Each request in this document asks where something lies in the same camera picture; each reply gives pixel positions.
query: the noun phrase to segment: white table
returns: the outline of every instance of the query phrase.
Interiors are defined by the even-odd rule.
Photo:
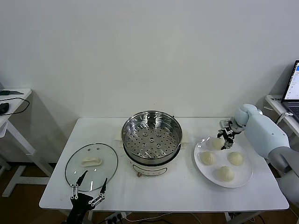
[[[6,113],[14,113],[18,109],[18,107],[23,103],[21,99],[13,99],[11,98],[20,97],[22,99],[26,99],[31,94],[31,89],[21,88],[21,89],[4,89],[10,91],[19,91],[24,93],[23,95],[8,95],[8,96],[0,96],[0,103],[9,103],[9,110]],[[9,117],[11,115],[0,116],[0,138],[4,137],[6,130],[8,130],[16,140],[21,143],[21,150],[25,153],[27,157],[31,159],[47,176],[51,176],[53,172],[53,168],[46,163],[43,158],[41,158],[37,151],[30,145],[30,143],[19,133],[19,131],[13,126],[12,123],[9,122]],[[0,169],[0,175],[3,173],[5,169],[10,169],[10,166],[4,161],[4,159],[0,158],[0,165],[2,166]],[[13,178],[5,188],[2,196],[9,197],[11,192],[13,191],[16,184],[47,184],[49,178],[48,177],[24,177],[21,176],[26,166],[19,166],[17,171],[15,172]]]
[[[284,106],[281,104],[282,95],[268,95],[266,101],[269,105],[280,115],[287,112]],[[284,118],[285,123],[292,129],[292,131],[299,136],[299,123],[292,116]]]
[[[115,136],[126,121],[123,118],[80,118],[59,158],[55,170],[40,200],[45,209],[70,210],[71,187],[64,171],[69,158],[90,143],[106,143],[113,147],[119,158],[114,177],[107,184],[106,199],[95,211],[143,212],[227,212],[248,211],[246,220],[257,212],[289,208],[285,196],[265,160],[249,144],[243,134],[236,141],[247,149],[253,164],[253,176],[243,187],[227,189],[207,180],[192,163],[196,143],[206,136],[215,136],[221,119],[178,119],[183,131],[188,132],[190,143],[165,174],[140,177],[130,167],[128,158]],[[98,191],[88,192],[95,197]],[[240,219],[231,223],[240,223]]]

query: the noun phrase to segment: table leg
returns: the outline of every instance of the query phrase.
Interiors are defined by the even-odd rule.
[[[93,222],[93,211],[89,211],[89,212],[88,212],[88,217],[87,217],[87,219],[88,219],[89,221]]]
[[[38,184],[38,185],[47,185],[49,177],[31,177],[31,176],[21,176],[24,172],[26,166],[19,166],[17,171],[14,173],[13,178],[6,186],[2,197],[9,197],[14,190],[16,184]]]
[[[11,166],[0,157],[0,166],[5,167],[6,170],[10,170]]]
[[[263,213],[262,211],[253,211],[253,212],[242,212],[240,215],[237,215],[232,220],[227,220],[226,224],[242,224],[246,221],[252,219],[255,216]]]
[[[226,222],[232,220],[231,217],[229,216],[228,212],[224,212],[224,215],[225,215]]]
[[[10,165],[1,157],[0,157],[0,166],[2,166],[0,169],[0,176],[3,174],[4,170],[10,170],[11,168]]]
[[[36,155],[36,150],[30,145],[30,143],[21,135],[21,133],[13,126],[10,121],[7,121],[8,131],[18,140],[18,142],[24,146],[21,150],[47,175],[51,176],[53,168],[45,162],[40,156]]]

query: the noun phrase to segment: steamed bun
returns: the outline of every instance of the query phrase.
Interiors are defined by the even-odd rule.
[[[222,181],[230,182],[235,178],[235,173],[229,167],[221,167],[219,169],[219,177]]]
[[[200,154],[201,161],[206,165],[213,165],[215,162],[215,157],[211,152],[203,152]]]
[[[244,158],[241,153],[232,152],[228,155],[228,161],[235,166],[240,166],[243,164]]]
[[[224,138],[214,138],[212,139],[212,146],[216,150],[221,150],[222,146],[224,146],[225,140]]]

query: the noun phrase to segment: power cord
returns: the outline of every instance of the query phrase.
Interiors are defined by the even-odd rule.
[[[119,219],[119,221],[120,221],[120,222],[121,222],[121,224],[122,224],[122,216],[121,216],[121,214],[120,214],[120,213],[118,213],[116,217]]]
[[[29,107],[29,105],[30,105],[30,102],[29,102],[28,100],[25,100],[25,99],[23,99],[23,98],[21,98],[21,97],[15,97],[15,98],[10,98],[10,99],[2,99],[2,100],[0,100],[0,101],[8,101],[8,100],[11,100],[11,99],[21,99],[21,100],[23,100],[23,101],[26,101],[28,104],[27,104],[27,106],[25,107],[25,109],[22,110],[22,111],[14,112],[14,113],[4,113],[4,114],[0,114],[0,116],[23,113],[23,112]]]
[[[233,219],[236,216],[234,212],[229,212],[228,215],[231,219]]]
[[[275,124],[278,124],[283,118],[288,117],[288,116],[293,116],[292,113],[284,112],[282,113],[279,118],[275,121]]]
[[[258,215],[258,216],[262,219],[263,224],[266,224],[265,220],[263,219],[263,217],[261,215]]]
[[[291,210],[291,212],[297,217],[297,219],[299,219],[298,215],[293,211],[293,209],[289,208]]]
[[[201,221],[199,220],[199,218],[197,218],[193,213],[190,213],[190,214],[194,216],[194,218],[198,221],[199,224],[202,224]]]
[[[112,217],[112,222],[114,223],[114,224],[116,224],[117,223],[117,217]]]
[[[160,215],[160,216],[157,216],[157,217],[143,218],[143,219],[138,219],[138,220],[129,220],[129,219],[127,219],[127,217],[125,217],[125,219],[129,222],[138,222],[138,221],[143,221],[143,220],[148,220],[148,219],[153,219],[153,218],[160,218],[162,216],[166,216],[166,215],[169,215],[169,214],[172,214],[172,212],[171,213],[166,213],[166,214],[163,214],[163,215]]]
[[[99,222],[98,224],[102,224],[102,223],[105,222],[105,221],[107,221],[108,224],[112,224],[112,219],[105,219],[105,220]]]

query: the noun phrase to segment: glass lid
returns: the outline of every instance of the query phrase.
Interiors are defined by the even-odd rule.
[[[78,178],[88,171],[78,190],[96,190],[103,186],[106,178],[110,181],[117,164],[116,152],[110,146],[103,143],[90,144],[71,156],[65,168],[65,178],[69,185],[76,184]]]

